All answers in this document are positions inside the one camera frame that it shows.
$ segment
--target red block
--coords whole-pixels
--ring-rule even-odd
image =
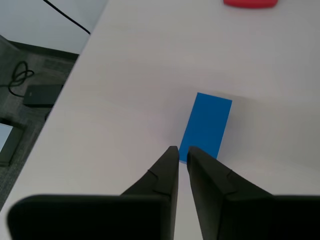
[[[277,4],[278,0],[224,0],[224,4],[239,8],[272,8]]]

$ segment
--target blue block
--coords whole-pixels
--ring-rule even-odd
[[[187,163],[190,146],[218,157],[231,104],[232,100],[198,92],[179,149],[181,162]]]

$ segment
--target floor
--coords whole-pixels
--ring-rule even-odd
[[[11,79],[15,65],[24,60],[35,75],[24,85],[14,88],[24,94],[29,84],[63,84],[75,61],[34,54],[14,47],[0,36],[0,85]],[[11,95],[8,89],[0,88],[0,121],[12,122],[24,128],[22,139],[12,157],[9,167],[0,167],[0,210],[14,186],[24,164],[45,124],[50,108],[30,108],[22,104],[23,98]]]

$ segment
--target white wall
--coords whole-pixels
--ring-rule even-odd
[[[108,0],[51,0],[90,32]],[[42,0],[1,0],[0,35],[6,39],[80,54],[89,35]]]

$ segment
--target black power adapter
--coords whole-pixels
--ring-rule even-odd
[[[31,108],[52,108],[63,85],[29,85],[23,104]]]

